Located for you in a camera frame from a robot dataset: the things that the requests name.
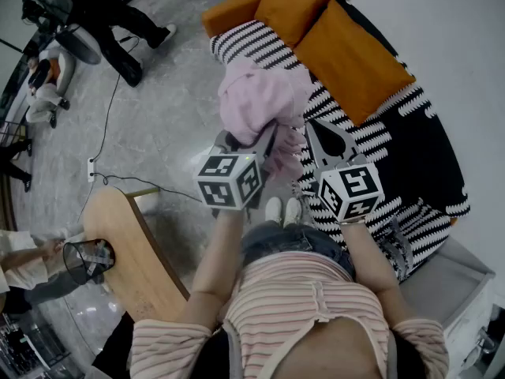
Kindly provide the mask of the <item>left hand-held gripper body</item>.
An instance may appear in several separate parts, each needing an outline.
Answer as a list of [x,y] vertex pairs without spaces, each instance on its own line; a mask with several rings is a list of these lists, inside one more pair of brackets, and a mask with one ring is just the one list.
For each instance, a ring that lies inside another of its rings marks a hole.
[[257,209],[268,176],[264,163],[271,149],[271,144],[214,144],[196,154],[193,181],[203,205],[214,213]]

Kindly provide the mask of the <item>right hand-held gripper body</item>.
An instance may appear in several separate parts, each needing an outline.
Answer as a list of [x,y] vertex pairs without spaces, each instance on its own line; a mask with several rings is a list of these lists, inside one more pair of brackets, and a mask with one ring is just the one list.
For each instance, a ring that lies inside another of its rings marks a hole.
[[314,191],[337,222],[362,219],[384,199],[378,170],[364,155],[348,160],[315,156],[314,161]]

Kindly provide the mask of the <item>pink cloth garment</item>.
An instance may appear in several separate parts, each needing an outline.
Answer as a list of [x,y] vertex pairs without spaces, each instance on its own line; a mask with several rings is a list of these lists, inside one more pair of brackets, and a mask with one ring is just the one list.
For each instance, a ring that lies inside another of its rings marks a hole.
[[301,149],[306,139],[299,129],[312,94],[305,67],[262,69],[251,58],[237,58],[226,66],[219,86],[219,111],[224,129],[250,146],[270,122],[278,123],[275,143],[264,166],[269,178],[298,180],[303,175]]

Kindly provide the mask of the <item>person's right forearm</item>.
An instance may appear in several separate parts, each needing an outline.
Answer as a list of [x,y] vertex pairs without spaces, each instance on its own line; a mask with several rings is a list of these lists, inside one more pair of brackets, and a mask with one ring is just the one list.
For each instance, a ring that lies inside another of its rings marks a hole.
[[376,295],[399,292],[394,269],[368,228],[363,223],[351,223],[341,224],[340,229],[350,252],[357,281]]

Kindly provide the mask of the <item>person's left forearm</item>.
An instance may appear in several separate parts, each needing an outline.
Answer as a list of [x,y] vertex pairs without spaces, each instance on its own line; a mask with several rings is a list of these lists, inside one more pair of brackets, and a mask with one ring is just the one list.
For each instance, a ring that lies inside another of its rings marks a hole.
[[196,270],[191,295],[210,295],[228,301],[241,262],[244,211],[222,210],[215,221],[209,245]]

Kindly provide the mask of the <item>person's left white shoe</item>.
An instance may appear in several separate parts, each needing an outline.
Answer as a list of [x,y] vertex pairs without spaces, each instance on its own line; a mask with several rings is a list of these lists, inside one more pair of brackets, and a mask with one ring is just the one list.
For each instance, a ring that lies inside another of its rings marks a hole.
[[265,206],[265,220],[280,224],[282,220],[282,201],[279,197],[271,197]]

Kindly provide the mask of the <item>person's white shoe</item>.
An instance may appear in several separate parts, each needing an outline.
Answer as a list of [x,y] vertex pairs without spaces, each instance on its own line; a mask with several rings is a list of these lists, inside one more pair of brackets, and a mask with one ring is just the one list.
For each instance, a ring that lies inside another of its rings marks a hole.
[[283,226],[288,227],[292,224],[298,225],[301,222],[301,218],[302,218],[301,202],[297,198],[291,197],[286,204],[283,217]]
[[279,197],[271,197],[265,206],[265,220],[280,224],[282,220],[282,201]]

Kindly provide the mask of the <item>person's right white shoe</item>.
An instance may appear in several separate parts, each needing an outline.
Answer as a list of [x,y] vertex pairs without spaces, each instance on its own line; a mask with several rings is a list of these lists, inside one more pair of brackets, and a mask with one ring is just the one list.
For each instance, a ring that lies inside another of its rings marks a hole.
[[301,202],[297,198],[291,197],[286,204],[283,217],[283,226],[288,227],[292,224],[298,225],[301,222],[301,218],[302,218]]

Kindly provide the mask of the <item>person's blue jeans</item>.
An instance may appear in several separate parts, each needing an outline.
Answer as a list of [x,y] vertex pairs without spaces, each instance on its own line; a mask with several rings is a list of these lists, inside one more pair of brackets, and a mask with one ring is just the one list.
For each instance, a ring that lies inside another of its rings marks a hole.
[[241,246],[244,267],[275,253],[318,253],[341,266],[352,280],[356,279],[349,253],[330,236],[302,223],[291,223],[283,227],[273,220],[265,221],[244,235]]

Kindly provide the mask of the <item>person's pink striped top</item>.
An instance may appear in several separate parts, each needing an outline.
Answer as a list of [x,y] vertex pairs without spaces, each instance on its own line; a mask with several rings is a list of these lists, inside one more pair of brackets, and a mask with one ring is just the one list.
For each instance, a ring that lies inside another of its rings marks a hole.
[[[426,379],[445,379],[449,356],[441,325],[411,317],[387,321],[379,298],[336,262],[290,251],[245,267],[222,321],[228,379],[271,379],[281,361],[318,323],[337,318],[364,329],[379,375],[399,372],[400,343],[420,358]],[[189,379],[210,347],[212,330],[197,323],[143,320],[134,326],[132,379]]]

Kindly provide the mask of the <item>light wooden table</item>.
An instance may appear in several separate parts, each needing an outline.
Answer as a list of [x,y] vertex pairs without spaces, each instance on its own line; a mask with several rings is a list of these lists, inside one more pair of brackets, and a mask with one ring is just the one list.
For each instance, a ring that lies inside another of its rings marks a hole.
[[86,238],[103,238],[115,252],[105,281],[135,321],[174,321],[189,292],[165,257],[137,206],[136,193],[103,187],[84,207]]

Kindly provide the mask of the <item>grey white side cabinet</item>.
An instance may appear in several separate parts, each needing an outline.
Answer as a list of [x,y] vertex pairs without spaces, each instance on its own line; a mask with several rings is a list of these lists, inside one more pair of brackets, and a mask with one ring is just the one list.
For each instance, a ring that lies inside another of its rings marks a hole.
[[447,379],[457,379],[480,356],[494,302],[496,274],[449,238],[400,284],[416,315],[438,321],[449,352]]

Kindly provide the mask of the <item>black mesh wastebasket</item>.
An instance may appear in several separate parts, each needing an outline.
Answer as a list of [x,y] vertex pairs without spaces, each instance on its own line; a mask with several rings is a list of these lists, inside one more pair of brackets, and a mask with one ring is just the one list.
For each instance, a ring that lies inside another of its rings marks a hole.
[[116,256],[112,245],[97,238],[83,242],[66,242],[62,250],[65,267],[73,280],[84,285],[114,267]]

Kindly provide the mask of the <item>white beanbag chair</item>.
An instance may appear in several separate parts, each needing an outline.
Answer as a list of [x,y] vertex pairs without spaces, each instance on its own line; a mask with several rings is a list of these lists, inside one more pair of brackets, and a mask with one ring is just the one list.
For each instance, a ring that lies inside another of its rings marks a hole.
[[64,96],[74,75],[76,59],[62,47],[52,47],[39,54],[40,60],[46,59],[49,61],[50,58],[56,58],[58,60],[61,72],[57,84],[53,85],[55,87],[55,91],[60,96]]

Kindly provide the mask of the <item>black metal shelf rack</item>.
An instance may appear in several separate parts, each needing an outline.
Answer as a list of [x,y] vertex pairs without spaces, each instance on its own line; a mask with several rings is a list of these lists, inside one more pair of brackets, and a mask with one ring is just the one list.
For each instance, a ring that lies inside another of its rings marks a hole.
[[53,326],[31,310],[0,314],[0,366],[16,379],[81,379]]

